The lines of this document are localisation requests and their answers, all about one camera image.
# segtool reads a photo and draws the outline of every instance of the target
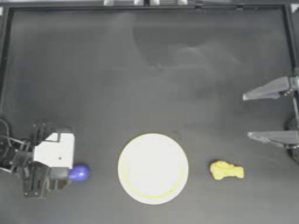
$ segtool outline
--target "blue ball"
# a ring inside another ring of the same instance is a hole
[[[90,168],[84,164],[75,164],[70,170],[68,179],[76,182],[87,180],[90,177]]]

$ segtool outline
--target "yellow toy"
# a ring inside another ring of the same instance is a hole
[[[245,178],[245,169],[242,166],[235,166],[225,161],[218,161],[210,165],[210,171],[213,177],[217,180],[221,180],[226,177],[238,177],[239,179]]]

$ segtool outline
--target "cable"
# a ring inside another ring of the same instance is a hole
[[[12,138],[11,138],[10,125],[8,125],[7,121],[3,118],[0,118],[0,123],[4,125],[4,128],[6,128],[6,136],[2,136],[2,137],[4,137],[7,139],[8,146],[12,147],[12,142],[11,142]]]
[[[3,136],[3,135],[0,135],[0,137],[4,138],[4,139],[7,139],[7,141],[10,141],[10,143],[12,143],[12,141],[15,141],[19,144],[27,144],[26,141],[22,141],[22,140],[19,140],[19,139],[16,139],[16,138],[14,138],[11,136]]]

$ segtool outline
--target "black table surface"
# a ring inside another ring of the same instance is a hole
[[[20,138],[40,121],[71,126],[91,178],[36,200],[2,173],[2,223],[298,221],[299,166],[247,138],[283,129],[291,98],[242,101],[293,70],[279,10],[28,10],[12,24],[2,114]],[[177,140],[191,170],[181,195],[159,206],[131,199],[118,180],[127,142],[151,132]],[[215,159],[243,165],[246,178],[215,181]]]

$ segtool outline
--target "metal frame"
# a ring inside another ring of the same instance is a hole
[[[270,1],[255,1],[261,3],[253,3],[254,1],[238,0],[238,4],[233,3],[213,3],[210,1],[197,1],[189,0],[186,5],[181,5],[181,0],[161,0],[159,5],[151,5],[152,0],[143,0],[143,5],[135,5],[135,0],[128,1],[118,1],[118,0],[107,0],[112,1],[112,5],[106,6],[104,1],[90,1],[90,2],[31,2],[31,3],[7,3],[4,6],[4,15],[3,15],[3,33],[0,37],[0,94],[4,92],[6,88],[6,64],[7,64],[7,54],[8,54],[8,46],[10,46],[10,33],[11,33],[11,25],[12,25],[12,17],[15,11],[27,11],[27,10],[47,10],[47,11],[267,11],[267,10],[279,10],[282,11],[282,19],[285,22],[285,36],[289,47],[289,54],[291,60],[291,68],[290,74],[282,74],[282,76],[287,76],[289,78],[298,77],[299,75],[299,54],[298,54],[298,45],[295,41],[295,26],[293,20],[293,7],[291,1],[281,1],[275,2]],[[294,112],[295,112],[295,120],[297,120],[297,130],[299,130],[299,91],[294,91]],[[4,95],[0,96],[0,113],[3,111],[3,99]]]

